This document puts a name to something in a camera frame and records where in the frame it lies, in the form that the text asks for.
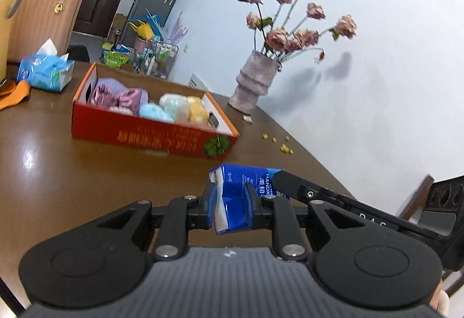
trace wooden table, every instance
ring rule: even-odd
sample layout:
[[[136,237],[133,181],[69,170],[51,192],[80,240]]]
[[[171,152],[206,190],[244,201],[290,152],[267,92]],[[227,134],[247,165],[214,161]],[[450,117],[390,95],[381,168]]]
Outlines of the wooden table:
[[[71,138],[71,102],[88,68],[77,62],[73,80],[61,94],[33,89],[28,101],[0,111],[0,275],[26,305],[18,266],[34,244],[136,200],[166,205],[177,196],[201,195],[208,172],[220,164]],[[261,109],[250,125],[227,105],[226,97],[214,97],[240,133],[227,163],[284,168],[348,194],[295,140],[287,142],[294,154],[282,153],[287,133]],[[270,139],[263,140],[263,133]],[[270,245],[271,232],[217,236],[213,230],[193,231],[190,244]],[[0,304],[0,317],[11,317]]]

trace yellow plush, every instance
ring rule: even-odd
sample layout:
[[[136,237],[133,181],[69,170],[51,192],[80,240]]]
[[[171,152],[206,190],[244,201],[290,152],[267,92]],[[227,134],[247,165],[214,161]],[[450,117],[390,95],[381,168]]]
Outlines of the yellow plush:
[[[208,122],[208,111],[203,107],[201,99],[198,97],[187,97],[187,102],[190,107],[189,122],[205,123]]]

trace blue bag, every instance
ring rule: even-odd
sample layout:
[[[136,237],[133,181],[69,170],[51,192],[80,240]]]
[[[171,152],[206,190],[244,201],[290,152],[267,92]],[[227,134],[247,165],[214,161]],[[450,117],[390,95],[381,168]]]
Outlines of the blue bag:
[[[284,194],[274,191],[271,179],[281,169],[248,167],[222,164],[209,174],[210,181],[217,186],[217,205],[214,224],[217,234],[251,228],[253,209],[245,190],[251,183],[258,196]]]

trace blue tissue package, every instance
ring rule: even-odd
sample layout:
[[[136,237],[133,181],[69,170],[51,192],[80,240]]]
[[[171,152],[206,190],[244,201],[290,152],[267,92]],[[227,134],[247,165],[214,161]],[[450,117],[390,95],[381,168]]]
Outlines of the blue tissue package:
[[[35,88],[60,92],[71,81],[74,61],[54,55],[32,55],[21,60],[16,82],[26,80]]]
[[[248,167],[222,164],[209,173],[209,179],[217,187],[217,204],[214,225],[217,234],[251,228],[253,219],[251,201],[245,183],[251,183],[258,196],[284,194],[274,191],[271,179],[281,169]]]

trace suitcase logo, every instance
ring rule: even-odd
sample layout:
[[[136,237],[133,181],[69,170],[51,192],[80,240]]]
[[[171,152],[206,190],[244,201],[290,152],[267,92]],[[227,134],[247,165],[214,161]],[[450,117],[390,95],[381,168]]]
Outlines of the suitcase logo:
[[[64,9],[63,4],[58,3],[55,5],[55,8],[53,9],[53,11],[58,14],[59,12],[63,11],[63,9]]]

